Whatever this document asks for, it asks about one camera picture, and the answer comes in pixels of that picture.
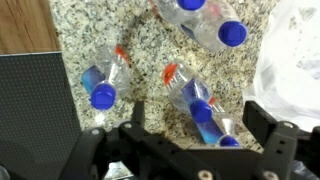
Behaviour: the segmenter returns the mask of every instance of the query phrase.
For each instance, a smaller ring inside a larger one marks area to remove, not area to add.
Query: speckled granite surface
[[[260,42],[270,10],[277,0],[228,0],[248,26],[244,45],[210,53],[187,38],[178,28],[156,18],[146,0],[51,0],[53,19],[82,128],[104,126],[129,118],[135,101],[146,102],[146,129],[162,133],[183,148],[201,145],[191,119],[173,108],[160,74],[166,63],[184,60],[220,98],[237,119],[238,139],[247,148],[259,150],[241,123],[241,89],[255,72]],[[82,72],[96,56],[96,47],[119,42],[127,49],[133,67],[131,98],[119,100],[106,112],[90,107],[80,83]]]

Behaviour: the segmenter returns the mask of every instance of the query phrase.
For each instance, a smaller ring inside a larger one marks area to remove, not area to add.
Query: plastic water bottle
[[[166,1],[154,1],[161,17],[212,52],[239,46],[247,37],[246,26],[226,2],[171,0],[171,4],[163,5]],[[169,5],[180,8],[169,8]]]
[[[81,80],[90,94],[91,105],[107,110],[117,98],[130,94],[129,77],[127,53],[116,45],[102,48],[99,58],[83,73]]]
[[[191,69],[175,61],[166,66],[162,78],[173,106],[192,116],[206,143],[239,145],[232,137],[235,122]]]

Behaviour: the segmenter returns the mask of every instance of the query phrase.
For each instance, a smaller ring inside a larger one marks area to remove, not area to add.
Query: clear plastic bottle
[[[234,120],[191,69],[176,60],[166,66],[162,78],[173,106],[192,116],[206,143],[218,143],[221,146],[239,145],[232,137]]]
[[[182,9],[176,0],[149,0],[155,14],[172,24],[181,24],[197,15],[205,0],[192,0],[190,6]]]
[[[154,1],[162,18],[212,52],[239,46],[247,37],[246,26],[226,2],[206,0],[200,6],[193,0]]]
[[[101,48],[99,58],[83,73],[81,81],[91,105],[107,110],[117,98],[131,93],[128,56],[120,45]]]

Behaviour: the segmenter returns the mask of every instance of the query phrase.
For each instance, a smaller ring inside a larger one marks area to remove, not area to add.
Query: blue bottle cap
[[[220,139],[220,146],[239,146],[239,143],[237,140],[232,136],[223,136],[222,139]]]
[[[91,93],[91,105],[98,110],[111,108],[116,99],[116,91],[109,84],[99,84]]]
[[[194,121],[203,123],[211,121],[212,110],[209,104],[203,100],[196,100],[190,105],[190,113]]]
[[[205,0],[177,0],[178,5],[188,11],[195,11],[203,6]]]
[[[227,46],[239,46],[247,38],[247,28],[239,21],[227,21],[221,25],[218,36]]]

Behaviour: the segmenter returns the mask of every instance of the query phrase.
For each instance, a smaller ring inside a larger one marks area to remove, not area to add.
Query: white plastic bag
[[[272,10],[243,98],[302,130],[320,126],[319,0],[280,0]]]

